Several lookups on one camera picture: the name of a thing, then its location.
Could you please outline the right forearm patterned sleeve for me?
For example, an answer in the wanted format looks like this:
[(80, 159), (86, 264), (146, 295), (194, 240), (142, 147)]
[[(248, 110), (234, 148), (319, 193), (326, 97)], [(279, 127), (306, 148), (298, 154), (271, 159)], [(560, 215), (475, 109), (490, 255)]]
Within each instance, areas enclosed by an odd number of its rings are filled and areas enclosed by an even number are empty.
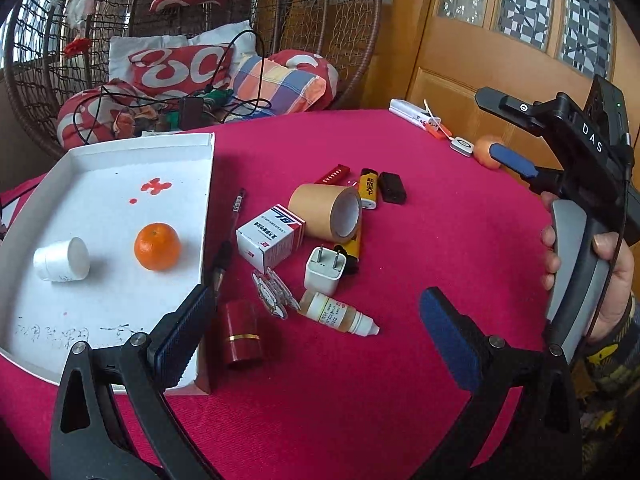
[(612, 332), (585, 348), (572, 381), (582, 428), (582, 474), (590, 474), (606, 464), (639, 406), (639, 312), (634, 296)]

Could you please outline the person's right hand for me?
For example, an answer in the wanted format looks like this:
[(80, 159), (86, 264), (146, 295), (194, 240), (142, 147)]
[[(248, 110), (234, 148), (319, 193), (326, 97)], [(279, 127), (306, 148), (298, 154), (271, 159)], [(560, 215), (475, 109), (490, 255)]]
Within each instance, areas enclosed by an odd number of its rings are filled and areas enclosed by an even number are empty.
[[(541, 243), (547, 247), (544, 256), (544, 275), (541, 278), (545, 290), (552, 289), (555, 274), (561, 267), (560, 257), (552, 250), (555, 232), (546, 226), (540, 234)], [(602, 301), (598, 317), (587, 337), (588, 344), (598, 344), (615, 332), (615, 327), (626, 318), (627, 304), (634, 281), (634, 255), (624, 240), (616, 250), (618, 235), (614, 232), (597, 234), (593, 237), (592, 248), (603, 260), (611, 263), (612, 275)]]

